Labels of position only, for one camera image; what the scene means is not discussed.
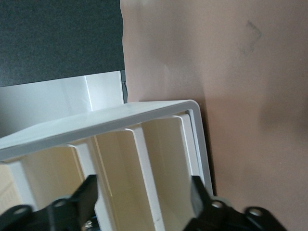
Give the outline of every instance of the dark gray surface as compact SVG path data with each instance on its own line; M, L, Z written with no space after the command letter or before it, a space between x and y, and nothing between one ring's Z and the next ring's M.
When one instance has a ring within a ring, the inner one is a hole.
M119 0L0 1L0 86L124 69Z

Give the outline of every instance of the white plastic part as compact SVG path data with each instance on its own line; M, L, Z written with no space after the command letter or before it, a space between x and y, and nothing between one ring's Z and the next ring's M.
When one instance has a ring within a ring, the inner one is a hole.
M142 124L168 231L183 230L194 217L190 200L191 175L199 175L199 168L192 129L187 125L190 126L187 114L165 116Z
M141 127L97 135L117 231L164 231Z
M120 71L2 87L0 137L123 103Z
M137 124L142 124L143 133ZM135 147L137 151L133 156L137 159L131 165L136 167L139 164L140 170L134 168L128 173L139 176L139 179L143 178L145 190L141 190L143 193L139 199L149 199L148 208L145 203L139 207L145 216L144 220L147 223L152 222L155 231L163 231L164 226L170 231L182 229L183 224L192 216L190 175L200 175L212 194L200 109L194 101L128 103L41 123L1 138L0 160L26 154L32 156L32 153L39 150L48 150L66 143L73 146L82 168L79 174L82 172L85 177L89 174L98 175L99 200L96 213L99 223L103 224L101 229L114 231L118 226L114 216L115 205L110 200L112 188L108 179L111 177L112 171L108 168L112 166L110 163L113 157L104 161L104 158L108 158L102 151L106 144L102 146L104 141L99 140L100 136L113 133L110 131L130 133L133 137L125 149ZM119 152L118 155L125 159L122 153L125 152ZM129 160L130 158L126 159L124 164L127 165ZM140 182L138 180L132 185L136 184L140 189ZM153 230L153 226L148 225L146 230Z
M31 205L33 210L38 209L37 203L34 199L33 192L30 188L28 179L26 178L25 170L20 161L15 161L8 164L12 173L13 182L15 185L16 193L19 195L21 204Z
M98 174L98 199L95 204L95 213L101 230L116 230L114 219L110 215L111 208L106 199L106 189L102 182L102 173L98 170L97 160L94 157L96 149L91 138L72 142L69 146L76 149L85 178L91 174Z
M0 165L0 176L0 214L2 214L10 207L21 204L22 201L8 166Z

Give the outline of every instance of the smudge mark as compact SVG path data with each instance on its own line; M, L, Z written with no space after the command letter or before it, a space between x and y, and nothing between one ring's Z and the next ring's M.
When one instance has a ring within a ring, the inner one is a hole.
M255 50L255 45L262 37L262 32L251 22L247 21L246 29L245 29L245 37L246 41L244 47L242 48L242 52L244 54L252 53Z

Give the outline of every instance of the screw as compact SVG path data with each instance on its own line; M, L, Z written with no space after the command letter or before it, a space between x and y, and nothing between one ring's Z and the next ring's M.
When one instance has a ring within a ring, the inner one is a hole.
M220 201L213 201L212 206L215 207L215 208L222 208L223 204Z
M92 227L93 227L92 221L87 220L86 223L85 223L85 228L88 229L88 228L92 228Z
M14 215L18 215L18 214L21 214L23 212L26 212L27 208L26 207L22 207L16 211L13 212Z
M61 201L57 202L54 206L55 206L55 207L60 207L60 206L65 205L65 203L66 203L65 200L61 200Z
M258 217L262 216L262 212L260 210L256 209L256 208L250 209L249 212L252 215L255 215L255 216L258 216Z

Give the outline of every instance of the beige wall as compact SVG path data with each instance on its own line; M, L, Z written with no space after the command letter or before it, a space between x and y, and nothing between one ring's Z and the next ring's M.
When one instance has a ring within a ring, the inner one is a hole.
M308 2L122 0L129 101L194 99L218 195L308 226Z

